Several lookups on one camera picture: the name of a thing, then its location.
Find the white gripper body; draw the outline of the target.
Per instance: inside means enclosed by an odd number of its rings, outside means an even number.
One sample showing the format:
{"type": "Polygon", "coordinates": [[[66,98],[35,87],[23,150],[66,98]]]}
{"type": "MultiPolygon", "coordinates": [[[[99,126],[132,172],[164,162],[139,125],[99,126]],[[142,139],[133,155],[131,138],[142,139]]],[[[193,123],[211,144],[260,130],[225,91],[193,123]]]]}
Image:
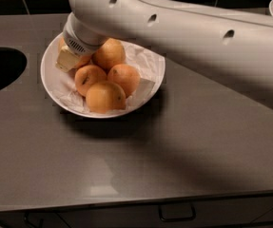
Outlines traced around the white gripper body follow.
{"type": "Polygon", "coordinates": [[[107,40],[107,37],[83,25],[73,13],[68,16],[63,28],[63,38],[68,47],[78,55],[92,55],[107,40]]]}

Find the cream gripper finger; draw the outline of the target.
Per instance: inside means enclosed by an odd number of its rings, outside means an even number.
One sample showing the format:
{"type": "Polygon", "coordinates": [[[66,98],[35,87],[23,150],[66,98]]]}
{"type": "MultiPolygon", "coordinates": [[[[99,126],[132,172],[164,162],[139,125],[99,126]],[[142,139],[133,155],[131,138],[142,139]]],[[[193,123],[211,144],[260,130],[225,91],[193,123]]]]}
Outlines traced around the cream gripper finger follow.
{"type": "Polygon", "coordinates": [[[68,46],[62,46],[56,59],[56,67],[64,72],[69,72],[77,66],[80,56],[73,53],[68,46]]]}

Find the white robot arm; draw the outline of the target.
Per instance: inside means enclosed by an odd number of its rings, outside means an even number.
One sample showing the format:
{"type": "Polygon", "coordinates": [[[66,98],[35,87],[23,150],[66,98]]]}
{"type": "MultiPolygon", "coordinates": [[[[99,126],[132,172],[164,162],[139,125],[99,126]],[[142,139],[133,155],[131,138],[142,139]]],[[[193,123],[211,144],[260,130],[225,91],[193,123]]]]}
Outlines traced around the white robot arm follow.
{"type": "Polygon", "coordinates": [[[171,0],[68,1],[73,52],[127,41],[273,109],[273,17],[171,0]]]}

